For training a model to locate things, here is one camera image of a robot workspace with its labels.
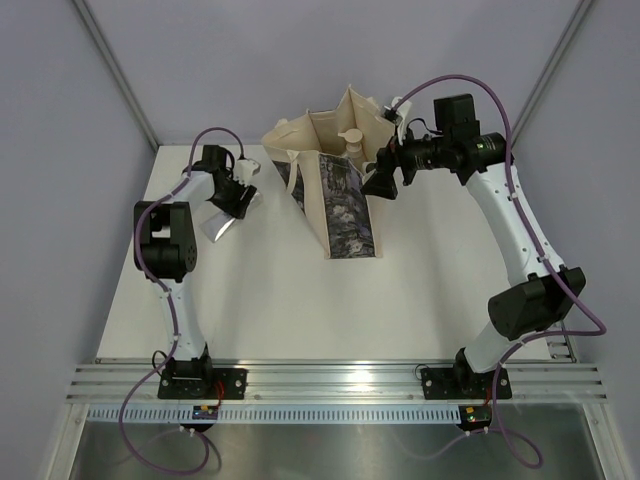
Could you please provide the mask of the silver squeeze tube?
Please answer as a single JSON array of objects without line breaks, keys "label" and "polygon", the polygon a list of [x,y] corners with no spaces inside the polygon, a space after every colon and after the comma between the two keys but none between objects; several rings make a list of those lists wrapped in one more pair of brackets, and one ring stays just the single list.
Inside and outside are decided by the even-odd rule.
[{"label": "silver squeeze tube", "polygon": [[[255,210],[263,201],[263,195],[257,191],[251,198],[245,216],[243,220],[246,220],[250,213]],[[206,238],[211,243],[218,242],[222,236],[227,233],[232,227],[241,222],[241,219],[236,219],[230,214],[223,211],[219,211],[211,218],[200,224],[200,230],[204,233]]]}]

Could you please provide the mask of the cream canvas tote bag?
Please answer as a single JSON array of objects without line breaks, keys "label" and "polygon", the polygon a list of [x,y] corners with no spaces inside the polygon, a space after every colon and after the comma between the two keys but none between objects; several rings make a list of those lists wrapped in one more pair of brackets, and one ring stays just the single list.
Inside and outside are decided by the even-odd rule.
[{"label": "cream canvas tote bag", "polygon": [[[362,131],[360,167],[345,153],[339,133]],[[365,168],[394,133],[377,102],[349,86],[337,107],[281,119],[261,139],[269,159],[318,238],[327,259],[380,258],[381,209],[362,194]]]}]

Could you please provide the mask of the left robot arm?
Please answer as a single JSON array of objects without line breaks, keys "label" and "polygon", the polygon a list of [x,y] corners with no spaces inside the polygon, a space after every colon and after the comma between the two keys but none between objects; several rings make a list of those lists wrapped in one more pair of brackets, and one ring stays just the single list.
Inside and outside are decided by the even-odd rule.
[{"label": "left robot arm", "polygon": [[198,260],[194,213],[204,204],[217,214],[204,225],[217,241],[245,218],[260,195],[253,185],[258,162],[235,157],[226,148],[206,145],[199,161],[183,170],[179,182],[156,201],[134,207],[134,263],[152,282],[159,298],[169,351],[153,370],[158,396],[165,400],[241,400],[246,370],[214,364],[197,319],[192,273]]}]

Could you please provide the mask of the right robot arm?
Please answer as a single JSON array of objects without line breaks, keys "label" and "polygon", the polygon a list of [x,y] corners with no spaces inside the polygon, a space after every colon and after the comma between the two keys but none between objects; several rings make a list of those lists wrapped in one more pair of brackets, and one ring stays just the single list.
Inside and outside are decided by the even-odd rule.
[{"label": "right robot arm", "polygon": [[579,267],[566,267],[535,219],[522,220],[530,207],[508,142],[498,132],[481,132],[471,95],[435,100],[436,128],[420,139],[410,132],[403,104],[397,98],[383,111],[396,130],[367,166],[363,194],[395,199],[397,171],[404,185],[410,185],[421,170],[450,171],[484,214],[509,282],[507,290],[489,299],[488,324],[458,351],[452,366],[421,369],[424,396],[506,399],[511,395],[508,377],[499,365],[504,353],[526,336],[546,332],[562,321],[573,305],[572,297],[585,287],[585,275]]}]

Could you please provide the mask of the beige pump bottle in bag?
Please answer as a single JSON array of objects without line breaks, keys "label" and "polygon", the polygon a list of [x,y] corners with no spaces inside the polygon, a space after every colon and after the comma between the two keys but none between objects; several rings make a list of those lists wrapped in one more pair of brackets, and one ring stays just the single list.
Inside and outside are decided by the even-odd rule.
[{"label": "beige pump bottle in bag", "polygon": [[364,135],[361,130],[351,128],[338,134],[345,141],[345,153],[351,162],[360,167],[366,159],[364,155],[362,141]]}]

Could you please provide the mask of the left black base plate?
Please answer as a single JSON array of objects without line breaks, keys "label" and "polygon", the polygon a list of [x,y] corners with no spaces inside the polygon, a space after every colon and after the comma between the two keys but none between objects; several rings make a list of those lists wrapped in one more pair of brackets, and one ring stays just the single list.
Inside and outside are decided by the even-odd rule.
[{"label": "left black base plate", "polygon": [[214,368],[200,373],[162,373],[157,397],[162,400],[243,400],[248,371]]}]

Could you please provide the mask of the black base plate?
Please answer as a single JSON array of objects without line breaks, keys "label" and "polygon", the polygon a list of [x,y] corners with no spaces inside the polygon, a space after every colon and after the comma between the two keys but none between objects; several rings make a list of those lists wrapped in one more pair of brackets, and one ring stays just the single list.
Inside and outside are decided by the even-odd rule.
[{"label": "black base plate", "polygon": [[248,371],[214,368],[200,373],[162,373],[157,397],[162,400],[243,400]]},{"label": "black base plate", "polygon": [[422,367],[419,370],[426,400],[507,400],[513,397],[508,372],[499,372],[493,392],[494,371],[460,373],[454,367]]}]

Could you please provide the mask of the aluminium frame post left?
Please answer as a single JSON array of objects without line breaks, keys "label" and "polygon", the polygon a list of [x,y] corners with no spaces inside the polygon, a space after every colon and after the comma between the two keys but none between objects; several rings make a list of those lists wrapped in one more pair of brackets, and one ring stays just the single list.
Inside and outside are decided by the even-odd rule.
[{"label": "aluminium frame post left", "polygon": [[109,77],[113,81],[121,99],[129,111],[134,123],[144,137],[146,143],[156,153],[160,147],[159,138],[145,114],[125,72],[115,55],[110,42],[107,39],[100,23],[86,0],[70,0],[70,5],[76,12],[80,23],[83,25],[98,57],[104,64]]}]

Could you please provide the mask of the aluminium frame post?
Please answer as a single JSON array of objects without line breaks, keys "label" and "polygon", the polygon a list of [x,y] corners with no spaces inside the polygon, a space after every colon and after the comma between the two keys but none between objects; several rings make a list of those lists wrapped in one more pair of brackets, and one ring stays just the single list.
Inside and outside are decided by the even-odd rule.
[{"label": "aluminium frame post", "polygon": [[98,57],[104,64],[109,77],[113,81],[121,99],[129,111],[134,123],[144,137],[146,143],[156,153],[160,147],[159,138],[145,114],[125,72],[115,55],[110,42],[107,39],[100,23],[86,0],[70,0],[70,5],[76,12],[80,23],[83,25]]},{"label": "aluminium frame post", "polygon": [[515,146],[523,137],[527,126],[532,121],[538,107],[545,99],[547,91],[551,87],[554,78],[561,70],[564,62],[568,59],[573,45],[576,43],[598,4],[599,1],[596,0],[580,0],[576,2],[569,19],[555,41],[553,49],[547,56],[533,87],[526,97],[524,105],[512,125],[513,146]]}]

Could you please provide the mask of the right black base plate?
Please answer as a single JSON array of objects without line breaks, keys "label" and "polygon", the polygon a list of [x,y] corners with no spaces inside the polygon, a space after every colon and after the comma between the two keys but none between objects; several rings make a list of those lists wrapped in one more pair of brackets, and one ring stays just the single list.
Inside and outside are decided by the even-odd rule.
[{"label": "right black base plate", "polygon": [[494,371],[460,373],[454,367],[422,367],[419,370],[426,400],[507,400],[513,397],[508,372],[499,372],[493,392]]}]

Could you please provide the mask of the aluminium mounting rail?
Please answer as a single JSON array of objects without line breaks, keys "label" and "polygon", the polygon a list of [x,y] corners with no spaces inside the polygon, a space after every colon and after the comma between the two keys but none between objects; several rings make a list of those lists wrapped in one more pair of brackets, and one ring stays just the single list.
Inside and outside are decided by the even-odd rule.
[{"label": "aluminium mounting rail", "polygon": [[[408,362],[250,362],[243,369],[243,402],[417,403],[424,400],[419,368]],[[68,403],[110,403],[124,399],[151,367],[143,363],[89,363],[76,367]],[[512,403],[605,403],[606,387],[597,367],[584,363],[511,363]]]}]

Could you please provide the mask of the aluminium frame post right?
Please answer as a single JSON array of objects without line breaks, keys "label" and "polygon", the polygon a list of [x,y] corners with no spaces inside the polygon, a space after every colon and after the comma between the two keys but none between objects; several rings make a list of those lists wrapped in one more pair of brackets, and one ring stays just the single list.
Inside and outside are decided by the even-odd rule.
[{"label": "aluminium frame post right", "polygon": [[547,56],[533,87],[526,97],[524,105],[512,125],[513,146],[515,146],[523,137],[527,126],[532,121],[538,107],[545,99],[547,91],[551,87],[554,78],[561,70],[564,62],[568,59],[573,45],[576,43],[598,4],[599,1],[596,0],[580,0],[576,2],[569,19],[555,41],[553,49]]}]

